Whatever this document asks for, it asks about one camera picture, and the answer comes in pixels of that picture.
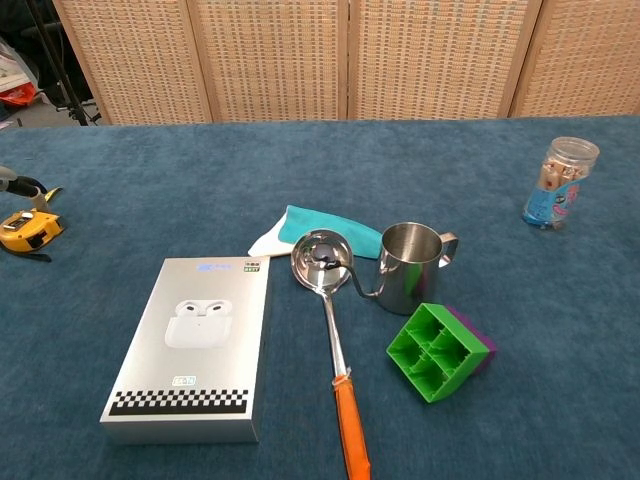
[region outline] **towel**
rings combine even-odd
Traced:
[[[249,249],[249,255],[279,256],[291,253],[294,244],[311,230],[333,230],[342,235],[353,254],[365,258],[378,258],[382,234],[361,223],[329,213],[288,205],[284,215],[267,233]]]

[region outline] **silver box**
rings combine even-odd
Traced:
[[[118,443],[258,440],[268,257],[164,261],[100,423]]]

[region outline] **white cloth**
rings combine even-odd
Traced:
[[[267,233],[262,235],[249,249],[251,257],[279,257],[281,255],[289,255],[293,250],[291,243],[284,243],[278,240],[278,234],[287,221],[287,212],[284,212],[282,218]]]

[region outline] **jar lid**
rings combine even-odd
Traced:
[[[558,137],[551,142],[551,149],[560,161],[571,165],[588,165],[596,163],[600,149],[588,140],[576,137]]]

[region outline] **blue carpet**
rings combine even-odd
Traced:
[[[539,231],[520,213],[561,135],[602,153],[567,228]],[[455,232],[437,300],[500,349],[428,405],[385,354],[406,319],[338,292],[373,478],[640,477],[639,117],[24,129],[0,151],[66,188],[69,224],[51,264],[0,257],[1,477],[345,478],[322,304],[288,257],[260,444],[116,446],[98,424],[162,260],[244,255],[287,204]]]

